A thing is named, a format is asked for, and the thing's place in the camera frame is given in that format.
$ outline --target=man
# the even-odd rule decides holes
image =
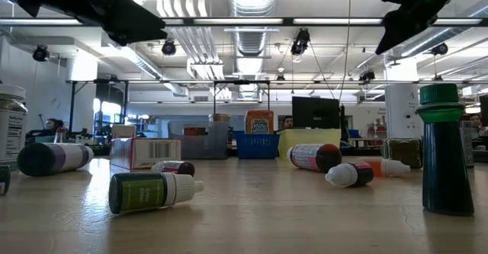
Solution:
[[[283,129],[293,128],[293,117],[286,116],[283,119]]]
[[[470,124],[471,139],[475,140],[486,135],[486,132],[481,128],[481,116],[479,114],[473,114],[470,116]]]

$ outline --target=glass jar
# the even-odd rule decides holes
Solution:
[[[0,165],[15,166],[24,148],[27,108],[22,104],[25,89],[0,84]]]

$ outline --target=ceiling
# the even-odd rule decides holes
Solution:
[[[348,16],[348,1],[349,0],[278,0],[276,8],[276,16],[280,17],[340,17]],[[439,17],[461,17],[461,13],[475,4],[479,0],[452,0],[439,13]],[[157,13],[153,3],[146,3],[148,8],[153,13]],[[228,16],[229,3],[227,0],[206,0],[207,12],[212,17]],[[351,0],[351,16],[352,17],[383,17],[387,12],[396,9],[398,5],[391,3],[384,3],[381,0]],[[12,7],[12,5],[1,2],[0,3],[0,17],[18,17],[28,18],[28,15],[19,7]],[[60,18],[63,17],[53,11],[43,9],[40,13],[43,18]],[[284,76],[287,80],[290,79],[321,79],[323,76],[319,71],[318,64],[324,72],[327,79],[342,79],[344,74],[368,57],[373,55],[376,45],[383,36],[384,29],[382,27],[312,27],[309,28],[313,50],[309,46],[308,50],[303,55],[303,59],[299,63],[293,63],[290,57],[288,48],[291,41],[295,38],[298,27],[280,27],[279,32],[270,33],[267,44],[266,55],[271,56],[271,59],[265,59],[262,66],[262,73],[258,74],[256,78],[275,79],[278,67],[284,68]],[[232,35],[227,34],[221,27],[211,28],[213,41],[219,54],[219,58],[223,61],[223,73],[227,78],[231,78],[236,72],[235,60],[232,56],[235,55]],[[99,72],[114,73],[120,79],[141,79],[144,78],[142,71],[131,63],[128,59],[123,58],[120,54],[114,52],[111,47],[103,47],[101,44],[101,35],[103,31],[100,28],[92,27],[16,27],[13,30],[13,35],[29,37],[52,37],[52,36],[67,36],[73,37],[84,45],[90,47],[101,60],[101,68]],[[463,47],[471,45],[478,40],[488,36],[488,28],[471,28],[470,30],[448,40],[446,44],[449,46],[449,53],[453,53]],[[150,61],[161,69],[161,72],[167,78],[172,79],[192,79],[186,71],[187,55],[183,49],[178,45],[177,53],[174,56],[163,56],[161,52],[164,40],[154,40],[150,42],[137,43],[134,49],[144,54]],[[347,62],[346,62],[346,44],[347,47]],[[61,57],[76,56],[75,53],[65,53],[58,51]],[[467,49],[461,53],[456,53],[445,60],[436,64],[420,68],[432,61],[430,56],[420,55],[417,57],[419,77],[421,79],[432,76],[435,71],[442,72],[453,69],[473,60],[480,59],[488,55],[488,42],[480,43],[479,45]],[[375,72],[377,79],[383,77],[383,63],[378,57],[376,61],[370,66]],[[352,73],[353,78],[357,78],[357,74],[362,69],[355,70]],[[480,66],[477,69],[469,69],[466,72],[458,72],[449,79],[469,79],[472,76],[486,73],[488,70],[485,66]]]

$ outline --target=barcode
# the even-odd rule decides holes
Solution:
[[[171,143],[149,143],[149,158],[160,159],[171,157]]]

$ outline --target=gray bin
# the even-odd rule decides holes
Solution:
[[[205,127],[205,136],[185,136],[185,127]],[[181,140],[181,159],[227,159],[226,121],[170,121],[170,139]]]

